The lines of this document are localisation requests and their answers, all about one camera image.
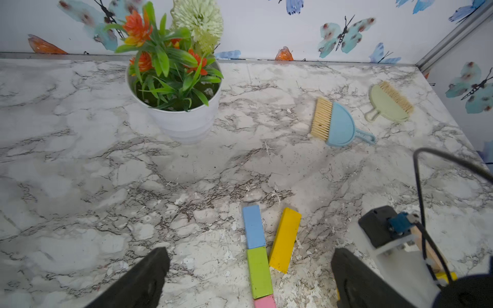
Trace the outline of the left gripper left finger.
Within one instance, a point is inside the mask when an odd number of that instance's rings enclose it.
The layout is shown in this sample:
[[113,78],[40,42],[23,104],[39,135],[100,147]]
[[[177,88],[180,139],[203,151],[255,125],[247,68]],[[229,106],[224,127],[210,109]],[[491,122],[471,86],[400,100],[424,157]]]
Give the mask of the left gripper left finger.
[[87,307],[157,307],[169,269],[167,250],[155,248]]

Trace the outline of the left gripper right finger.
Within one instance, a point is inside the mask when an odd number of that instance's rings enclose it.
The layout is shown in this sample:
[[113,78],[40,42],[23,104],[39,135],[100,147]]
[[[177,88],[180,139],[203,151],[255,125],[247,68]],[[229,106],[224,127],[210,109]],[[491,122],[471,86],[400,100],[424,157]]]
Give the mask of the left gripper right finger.
[[340,299],[338,307],[412,307],[404,297],[346,248],[331,260]]

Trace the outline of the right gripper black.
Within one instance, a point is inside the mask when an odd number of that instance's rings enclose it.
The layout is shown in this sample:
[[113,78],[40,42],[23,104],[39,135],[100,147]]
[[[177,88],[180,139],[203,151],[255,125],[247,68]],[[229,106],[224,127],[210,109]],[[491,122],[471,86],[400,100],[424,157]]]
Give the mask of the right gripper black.
[[442,289],[433,308],[492,308],[492,296],[492,275],[462,277]]

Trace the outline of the pink block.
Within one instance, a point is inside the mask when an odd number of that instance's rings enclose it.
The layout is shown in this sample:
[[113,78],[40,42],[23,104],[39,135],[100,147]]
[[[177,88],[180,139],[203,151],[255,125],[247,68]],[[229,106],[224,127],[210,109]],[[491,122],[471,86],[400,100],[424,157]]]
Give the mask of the pink block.
[[254,300],[255,308],[277,308],[273,295],[264,296]]

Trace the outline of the green block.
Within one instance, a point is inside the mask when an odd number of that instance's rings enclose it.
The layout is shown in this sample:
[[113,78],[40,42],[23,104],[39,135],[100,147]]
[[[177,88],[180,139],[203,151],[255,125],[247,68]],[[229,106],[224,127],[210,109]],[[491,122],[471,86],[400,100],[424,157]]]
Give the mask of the green block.
[[273,295],[266,247],[248,249],[247,259],[253,299]]

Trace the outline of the blue block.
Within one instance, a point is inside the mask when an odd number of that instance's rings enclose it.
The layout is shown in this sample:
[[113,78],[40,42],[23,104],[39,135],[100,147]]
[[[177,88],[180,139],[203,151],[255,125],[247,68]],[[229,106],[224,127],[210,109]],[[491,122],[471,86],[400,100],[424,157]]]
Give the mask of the blue block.
[[248,249],[266,246],[263,220],[259,205],[251,205],[242,209]]

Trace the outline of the wooden block top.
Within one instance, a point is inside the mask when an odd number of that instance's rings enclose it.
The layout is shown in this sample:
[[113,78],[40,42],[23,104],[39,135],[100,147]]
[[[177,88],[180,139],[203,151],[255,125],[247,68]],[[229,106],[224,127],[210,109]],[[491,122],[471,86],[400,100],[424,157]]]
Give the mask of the wooden block top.
[[[410,229],[410,231],[414,236],[416,236],[415,244],[418,246],[418,249],[420,251],[423,251],[422,232],[417,227],[412,227]],[[426,248],[426,262],[431,266],[433,272],[434,273],[444,273],[445,269],[439,260],[439,256],[437,255],[435,250],[432,249],[429,241],[426,241],[425,248]]]

